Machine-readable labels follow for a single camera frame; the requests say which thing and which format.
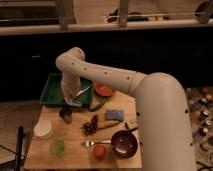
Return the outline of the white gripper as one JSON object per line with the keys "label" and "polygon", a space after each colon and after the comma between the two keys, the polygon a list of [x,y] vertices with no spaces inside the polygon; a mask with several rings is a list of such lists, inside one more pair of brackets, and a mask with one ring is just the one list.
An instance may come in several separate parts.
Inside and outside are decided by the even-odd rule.
{"label": "white gripper", "polygon": [[74,86],[63,85],[62,86],[62,91],[63,91],[64,97],[66,100],[73,100],[77,96],[79,90],[80,90],[80,87],[78,85],[74,85]]}

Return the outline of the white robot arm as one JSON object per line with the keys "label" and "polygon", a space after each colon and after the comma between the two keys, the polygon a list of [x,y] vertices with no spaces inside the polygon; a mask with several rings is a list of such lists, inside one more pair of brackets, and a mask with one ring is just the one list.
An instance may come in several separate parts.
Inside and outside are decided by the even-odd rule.
{"label": "white robot arm", "polygon": [[67,98],[80,77],[135,98],[142,171],[196,171],[187,98],[176,78],[88,63],[78,47],[58,56],[56,67]]}

